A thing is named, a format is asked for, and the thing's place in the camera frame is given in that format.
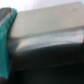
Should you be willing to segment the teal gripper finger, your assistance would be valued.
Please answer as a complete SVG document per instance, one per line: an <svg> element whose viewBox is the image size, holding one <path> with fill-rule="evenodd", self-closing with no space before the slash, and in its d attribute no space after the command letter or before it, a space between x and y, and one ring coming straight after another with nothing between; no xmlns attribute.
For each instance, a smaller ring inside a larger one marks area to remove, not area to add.
<svg viewBox="0 0 84 84"><path fill-rule="evenodd" d="M7 34L17 15L14 8L0 9L0 78L8 78L11 61L7 48Z"/></svg>

